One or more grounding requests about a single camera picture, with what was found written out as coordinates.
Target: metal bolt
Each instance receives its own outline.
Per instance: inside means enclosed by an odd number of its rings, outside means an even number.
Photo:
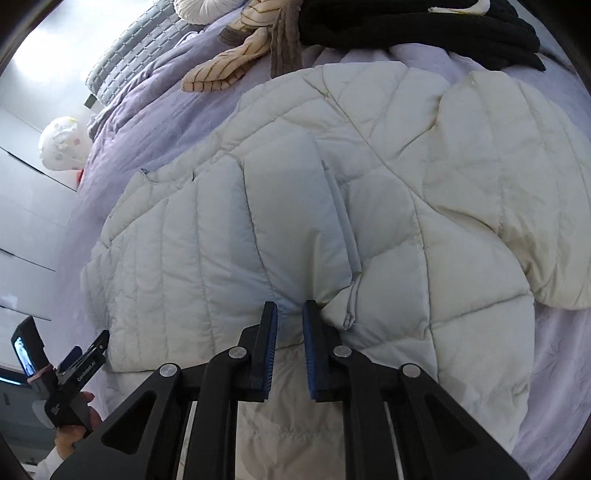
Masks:
[[[235,346],[230,348],[228,352],[231,358],[244,358],[246,356],[246,349],[243,346]]]
[[[414,364],[406,364],[402,368],[402,373],[410,378],[417,378],[421,374],[421,369]]]
[[[353,350],[351,350],[351,348],[349,348],[346,345],[339,345],[335,347],[333,353],[335,356],[338,356],[339,358],[347,358],[351,356]]]
[[[177,372],[177,366],[173,364],[166,364],[160,367],[160,375],[163,377],[172,377]]]

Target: lavender blanket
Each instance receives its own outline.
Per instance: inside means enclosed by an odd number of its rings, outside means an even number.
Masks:
[[[520,15],[538,30],[547,71],[511,67],[509,75],[536,87],[559,104],[591,138],[591,98],[564,53],[544,27],[521,6]],[[59,335],[48,345],[56,361],[72,344],[88,345],[95,332],[86,320],[79,274],[90,258],[102,226],[132,175],[155,170],[220,125],[241,95],[269,80],[269,60],[261,59],[236,85],[223,92],[184,93],[180,80],[195,65],[226,47],[217,34],[233,12],[199,34],[189,34],[176,48],[148,65],[95,118],[90,127],[95,144],[79,189],[57,272],[53,318]],[[338,52],[318,46],[304,50],[307,67],[325,63],[396,60],[439,73],[454,83],[482,67],[436,47],[405,44],[389,51]],[[514,456],[532,480],[545,480],[564,458],[591,411],[591,312],[567,313],[538,308],[535,373],[530,410],[522,424]],[[98,405],[107,413],[128,395],[145,374],[119,374],[95,379]]]

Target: illuminated screen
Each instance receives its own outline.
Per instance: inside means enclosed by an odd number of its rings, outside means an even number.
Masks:
[[[17,357],[21,362],[22,367],[25,370],[25,373],[28,377],[35,374],[35,367],[33,366],[33,362],[29,358],[29,353],[25,348],[25,344],[22,341],[22,338],[19,337],[14,342],[14,350],[17,353]]]

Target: white puffer jacket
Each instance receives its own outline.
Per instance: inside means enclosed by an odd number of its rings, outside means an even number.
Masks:
[[[116,372],[206,362],[277,302],[271,399],[241,407],[240,479],[343,477],[337,407],[306,388],[307,299],[374,361],[420,364],[511,450],[534,298],[591,306],[590,186],[587,138],[503,73],[450,86],[401,63],[326,65],[256,87],[138,173],[83,283]]]

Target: jacket sleeve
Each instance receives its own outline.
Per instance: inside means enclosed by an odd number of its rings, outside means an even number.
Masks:
[[[33,475],[33,480],[50,480],[53,472],[57,470],[63,461],[57,450],[53,449],[45,460],[37,465],[37,472]]]

